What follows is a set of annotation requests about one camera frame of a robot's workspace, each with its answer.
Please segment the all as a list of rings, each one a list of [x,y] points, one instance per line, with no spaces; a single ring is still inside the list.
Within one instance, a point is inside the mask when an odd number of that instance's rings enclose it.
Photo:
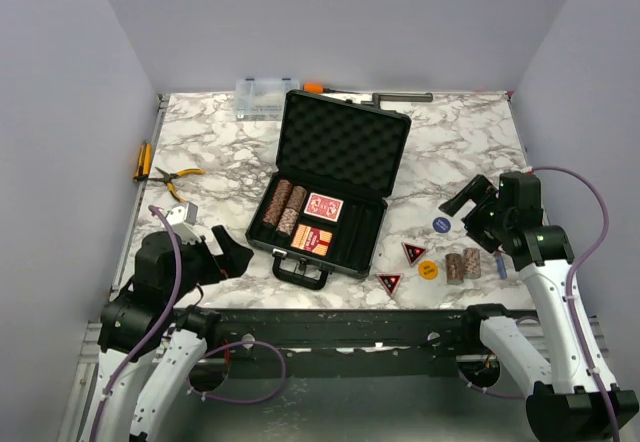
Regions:
[[[403,242],[402,248],[410,267],[415,266],[424,257],[427,251],[424,246],[408,242]]]
[[[390,297],[392,297],[395,294],[400,282],[403,279],[403,274],[402,273],[393,273],[393,274],[378,273],[376,275],[376,278],[381,283],[386,293]]]

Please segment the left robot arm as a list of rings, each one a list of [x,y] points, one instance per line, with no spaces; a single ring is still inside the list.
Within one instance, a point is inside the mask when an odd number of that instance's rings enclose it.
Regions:
[[[84,441],[149,441],[198,356],[214,355],[222,342],[215,319],[185,295],[242,276],[253,251],[221,226],[212,229],[214,255],[188,224],[145,236],[134,273],[101,312],[98,381]]]

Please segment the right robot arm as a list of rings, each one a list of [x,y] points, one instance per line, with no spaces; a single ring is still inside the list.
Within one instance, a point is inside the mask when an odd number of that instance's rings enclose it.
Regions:
[[[618,441],[639,411],[632,390],[623,390],[609,369],[584,309],[575,256],[558,225],[543,222],[541,182],[535,171],[506,172],[493,185],[475,176],[440,205],[454,216],[467,202],[467,236],[492,253],[508,255],[532,297],[547,352],[541,354],[500,304],[467,308],[460,341],[469,352],[489,349],[525,399],[531,431],[539,441]]]

